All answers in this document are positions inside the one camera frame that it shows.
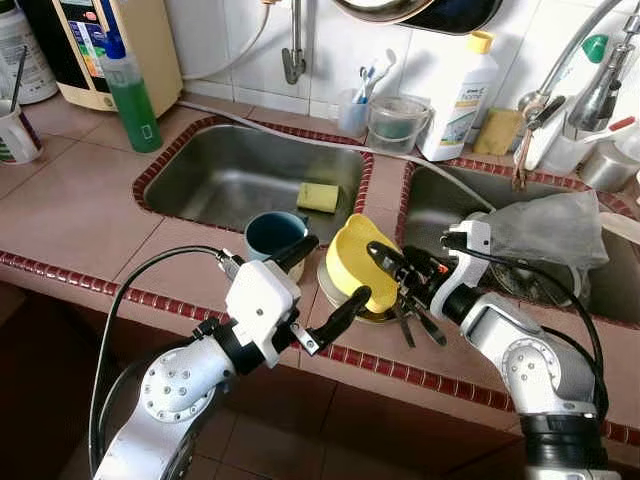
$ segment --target mug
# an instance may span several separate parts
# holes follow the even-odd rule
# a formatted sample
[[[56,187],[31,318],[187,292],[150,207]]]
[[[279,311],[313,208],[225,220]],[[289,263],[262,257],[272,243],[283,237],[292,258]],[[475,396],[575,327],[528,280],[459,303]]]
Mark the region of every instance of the mug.
[[[11,110],[11,100],[0,100],[0,162],[29,163],[42,154],[42,143],[20,109]]]
[[[253,217],[244,230],[249,260],[264,261],[306,237],[307,222],[307,218],[289,212],[266,212]],[[297,283],[303,271],[304,259],[289,270],[289,278]]]

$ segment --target plastic bag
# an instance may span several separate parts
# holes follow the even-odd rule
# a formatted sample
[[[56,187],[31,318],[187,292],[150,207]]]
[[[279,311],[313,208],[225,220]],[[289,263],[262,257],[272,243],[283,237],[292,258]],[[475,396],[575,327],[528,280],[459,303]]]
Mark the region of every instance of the plastic bag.
[[[546,260],[578,269],[604,265],[598,197],[593,190],[519,202],[483,217],[491,225],[491,254]]]

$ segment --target sink basin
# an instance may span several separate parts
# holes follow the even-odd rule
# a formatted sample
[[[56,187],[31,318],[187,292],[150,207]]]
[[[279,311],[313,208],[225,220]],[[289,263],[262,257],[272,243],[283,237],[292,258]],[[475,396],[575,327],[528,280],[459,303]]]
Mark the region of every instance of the sink basin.
[[[237,125],[197,131],[144,190],[150,210],[243,231],[255,215],[283,210],[309,218],[328,244],[354,212],[365,164],[358,152],[310,145]],[[296,207],[300,183],[338,185],[335,214]]]
[[[570,189],[528,182],[526,192],[513,192],[509,177],[467,168],[443,168],[500,209],[515,202],[528,201]],[[451,224],[476,211],[487,211],[476,198],[453,182],[421,167],[411,179],[408,210],[404,225],[404,244],[424,248],[445,256],[439,239]],[[640,268],[633,246],[607,231],[603,240],[609,263],[589,272],[591,313],[625,323],[640,321]]]

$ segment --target yellow plate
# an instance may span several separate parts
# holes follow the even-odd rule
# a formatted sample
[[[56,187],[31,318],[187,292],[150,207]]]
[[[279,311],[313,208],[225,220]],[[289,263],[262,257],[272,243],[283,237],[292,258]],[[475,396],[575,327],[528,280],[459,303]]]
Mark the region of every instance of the yellow plate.
[[[367,309],[384,313],[396,303],[398,284],[367,253],[367,244],[373,240],[398,250],[369,218],[351,215],[329,245],[327,271],[333,284],[345,295],[351,296],[362,285],[371,287]]]

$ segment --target countertop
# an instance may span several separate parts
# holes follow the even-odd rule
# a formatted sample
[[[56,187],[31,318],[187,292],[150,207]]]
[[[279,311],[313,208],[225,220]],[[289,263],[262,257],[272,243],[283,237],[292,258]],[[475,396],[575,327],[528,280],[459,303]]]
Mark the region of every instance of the countertop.
[[[321,119],[190,95],[188,100],[251,120],[339,135]],[[0,280],[108,311],[112,296],[143,260],[187,244],[226,247],[245,255],[242,235],[142,209],[133,182],[162,153],[132,151],[115,114],[68,104],[60,95],[25,112],[41,135],[44,155],[24,166],[0,165]],[[174,107],[161,117],[167,148],[193,122],[210,114]],[[504,173],[509,160],[467,152],[459,164]],[[406,161],[374,156],[363,213],[390,238],[408,192]],[[551,177],[541,181],[554,181]],[[331,307],[316,281],[324,255],[309,259],[300,282],[300,321],[323,323]],[[228,281],[199,255],[176,257],[143,275],[123,302],[120,316],[180,334],[224,311]],[[573,314],[520,302],[539,322],[586,345],[584,327]],[[604,436],[610,456],[640,466],[640,328],[596,319],[605,356],[611,408]],[[409,349],[398,325],[355,322],[323,356],[289,349],[282,363],[517,433],[517,416],[495,369],[443,324],[447,348],[437,347],[416,324],[417,348]]]

